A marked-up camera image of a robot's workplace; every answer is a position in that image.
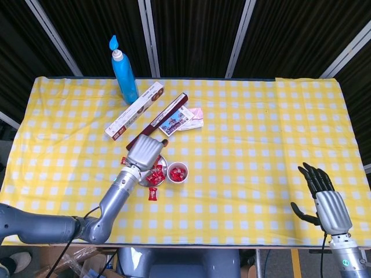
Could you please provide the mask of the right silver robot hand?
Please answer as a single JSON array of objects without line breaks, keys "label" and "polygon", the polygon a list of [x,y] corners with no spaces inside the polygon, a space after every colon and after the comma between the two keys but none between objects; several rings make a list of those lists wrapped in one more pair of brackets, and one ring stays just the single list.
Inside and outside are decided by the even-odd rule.
[{"label": "right silver robot hand", "polygon": [[307,182],[317,211],[315,216],[305,214],[296,203],[291,202],[293,212],[301,220],[320,226],[328,235],[347,234],[352,228],[350,215],[341,194],[334,189],[328,174],[305,162],[298,170]]}]

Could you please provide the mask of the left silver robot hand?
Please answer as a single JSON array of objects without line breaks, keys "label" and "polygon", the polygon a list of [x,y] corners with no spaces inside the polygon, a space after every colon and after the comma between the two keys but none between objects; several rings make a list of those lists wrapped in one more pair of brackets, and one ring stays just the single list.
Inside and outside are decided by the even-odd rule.
[{"label": "left silver robot hand", "polygon": [[128,152],[126,162],[136,166],[140,171],[150,170],[167,144],[167,139],[158,141],[150,136],[141,134]]}]

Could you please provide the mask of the round steel plate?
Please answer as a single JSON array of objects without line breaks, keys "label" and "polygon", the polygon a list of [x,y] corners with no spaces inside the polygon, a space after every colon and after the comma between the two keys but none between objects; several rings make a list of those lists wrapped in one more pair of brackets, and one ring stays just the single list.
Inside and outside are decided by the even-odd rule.
[{"label": "round steel plate", "polygon": [[156,186],[159,186],[159,185],[155,185],[155,186],[147,186],[146,184],[146,176],[148,176],[149,174],[154,174],[156,175],[156,169],[155,169],[155,166],[158,165],[158,164],[161,164],[163,165],[163,174],[165,176],[165,180],[166,180],[166,177],[167,177],[167,170],[168,170],[168,163],[166,161],[166,159],[162,156],[162,155],[159,155],[153,165],[153,167],[149,170],[149,171],[146,171],[146,172],[143,172],[142,173],[142,178],[141,180],[139,181],[139,184],[142,185],[142,186],[145,186],[145,187],[156,187]]}]

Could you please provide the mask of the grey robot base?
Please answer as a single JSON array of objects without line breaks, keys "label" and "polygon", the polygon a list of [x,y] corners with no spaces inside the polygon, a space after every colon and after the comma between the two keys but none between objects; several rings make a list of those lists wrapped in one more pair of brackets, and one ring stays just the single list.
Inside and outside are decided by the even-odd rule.
[{"label": "grey robot base", "polygon": [[241,278],[237,249],[122,247],[116,271],[126,278]]}]

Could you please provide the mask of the dark red long box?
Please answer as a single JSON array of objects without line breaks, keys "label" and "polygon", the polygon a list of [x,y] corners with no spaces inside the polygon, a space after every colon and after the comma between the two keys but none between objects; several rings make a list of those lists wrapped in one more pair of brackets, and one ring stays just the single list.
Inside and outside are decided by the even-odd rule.
[{"label": "dark red long box", "polygon": [[172,116],[182,105],[188,101],[188,96],[185,93],[180,94],[173,100],[138,136],[136,136],[127,146],[129,151],[135,144],[140,135],[150,136],[161,124],[163,124],[170,116]]}]

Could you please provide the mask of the building photo postcard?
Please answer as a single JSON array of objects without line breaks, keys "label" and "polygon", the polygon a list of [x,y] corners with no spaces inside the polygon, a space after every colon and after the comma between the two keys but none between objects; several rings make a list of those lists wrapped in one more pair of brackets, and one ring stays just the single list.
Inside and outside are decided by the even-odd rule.
[{"label": "building photo postcard", "polygon": [[173,133],[188,123],[193,117],[194,114],[189,109],[187,109],[185,106],[181,106],[159,126],[159,129],[170,137]]}]

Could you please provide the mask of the long white baking paper box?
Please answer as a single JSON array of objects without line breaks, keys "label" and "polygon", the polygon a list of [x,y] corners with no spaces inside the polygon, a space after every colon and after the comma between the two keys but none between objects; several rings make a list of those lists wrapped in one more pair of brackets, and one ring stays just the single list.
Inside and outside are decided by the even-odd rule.
[{"label": "long white baking paper box", "polygon": [[163,84],[155,82],[105,129],[106,135],[118,139],[163,93]]}]

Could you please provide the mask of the white paper cup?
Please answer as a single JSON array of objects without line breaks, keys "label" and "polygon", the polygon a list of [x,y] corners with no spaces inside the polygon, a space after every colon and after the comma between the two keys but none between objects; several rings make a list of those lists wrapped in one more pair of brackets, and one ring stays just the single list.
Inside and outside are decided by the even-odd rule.
[{"label": "white paper cup", "polygon": [[187,176],[187,177],[188,177],[188,168],[187,168],[187,166],[186,166],[184,163],[182,163],[182,162],[173,162],[173,163],[171,163],[171,164],[168,166],[168,172],[167,172],[167,175],[168,175],[169,180],[170,180],[171,182],[174,182],[174,183],[180,184],[180,183],[184,182],[184,181],[187,179],[187,177],[186,177],[186,179],[185,179],[184,181],[182,181],[182,182],[172,181],[172,180],[170,179],[170,170],[171,170],[172,168],[175,168],[175,167],[183,167],[183,168],[185,168],[185,170],[186,170],[186,176]]}]

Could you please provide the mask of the white paper sheet stack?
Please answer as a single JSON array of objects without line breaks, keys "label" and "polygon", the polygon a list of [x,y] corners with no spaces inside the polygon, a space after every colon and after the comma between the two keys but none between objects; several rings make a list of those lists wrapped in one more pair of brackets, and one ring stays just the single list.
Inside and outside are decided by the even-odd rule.
[{"label": "white paper sheet stack", "polygon": [[197,129],[203,127],[203,119],[202,118],[192,118],[185,124],[181,125],[178,128],[178,131],[185,131],[185,130],[191,130],[191,129]]}]

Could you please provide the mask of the blue pump bottle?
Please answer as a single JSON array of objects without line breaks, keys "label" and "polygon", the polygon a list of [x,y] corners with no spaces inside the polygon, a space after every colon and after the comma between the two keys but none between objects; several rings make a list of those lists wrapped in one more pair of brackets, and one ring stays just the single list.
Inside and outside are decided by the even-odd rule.
[{"label": "blue pump bottle", "polygon": [[139,94],[130,61],[127,55],[119,50],[119,43],[115,35],[110,39],[109,48],[112,51],[112,68],[122,97],[127,104],[131,105],[138,99]]}]

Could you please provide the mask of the yellow white checkered tablecloth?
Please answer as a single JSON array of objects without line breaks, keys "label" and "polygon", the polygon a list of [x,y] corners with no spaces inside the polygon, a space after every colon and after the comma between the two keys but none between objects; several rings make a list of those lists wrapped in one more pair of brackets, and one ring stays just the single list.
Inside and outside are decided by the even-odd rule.
[{"label": "yellow white checkered tablecloth", "polygon": [[117,140],[106,128],[126,109],[113,79],[36,78],[14,138],[0,202],[40,214],[99,216],[97,205],[126,146],[176,97],[203,111],[200,129],[178,131],[162,154],[189,170],[181,184],[137,186],[110,244],[318,246],[320,227],[299,220],[315,204],[298,166],[328,173],[371,247],[371,190],[340,85],[334,79],[162,80],[163,95]]}]

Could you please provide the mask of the metal table leg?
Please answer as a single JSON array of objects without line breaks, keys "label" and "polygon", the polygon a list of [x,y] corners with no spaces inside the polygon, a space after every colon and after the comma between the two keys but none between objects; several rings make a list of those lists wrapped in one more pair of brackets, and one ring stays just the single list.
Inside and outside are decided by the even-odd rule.
[{"label": "metal table leg", "polygon": [[255,267],[256,267],[256,278],[263,278],[261,269],[261,252],[259,249],[255,250]]}]

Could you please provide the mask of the brown cardboard box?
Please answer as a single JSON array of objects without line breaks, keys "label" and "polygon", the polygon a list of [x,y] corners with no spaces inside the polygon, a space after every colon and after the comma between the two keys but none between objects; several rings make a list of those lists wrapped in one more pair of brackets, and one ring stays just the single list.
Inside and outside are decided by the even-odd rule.
[{"label": "brown cardboard box", "polygon": [[[84,247],[84,246],[72,246],[67,249],[72,250],[73,247]],[[108,256],[113,254],[112,250],[104,250],[102,248],[97,248],[99,253],[95,255],[90,260],[86,261],[88,263],[88,269],[94,270],[95,272],[99,273],[104,265],[108,261]],[[35,278],[47,278],[49,271],[52,269],[53,265],[56,263],[57,259],[59,258],[60,254],[64,250],[63,246],[50,246],[50,247],[42,247],[41,248],[41,268],[35,274]],[[50,274],[49,278],[58,278],[58,275],[62,274],[65,271],[70,271],[72,274],[72,278],[79,278],[69,267],[64,266],[62,262],[62,258],[57,263],[56,267],[54,268],[53,272]]]}]

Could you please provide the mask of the clear plastic wrap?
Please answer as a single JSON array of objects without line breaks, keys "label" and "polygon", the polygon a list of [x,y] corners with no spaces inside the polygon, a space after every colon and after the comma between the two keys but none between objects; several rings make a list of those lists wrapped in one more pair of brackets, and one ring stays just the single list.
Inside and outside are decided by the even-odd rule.
[{"label": "clear plastic wrap", "polygon": [[88,263],[86,261],[99,253],[96,247],[73,247],[62,256],[64,266],[69,267],[79,278],[88,277]]}]

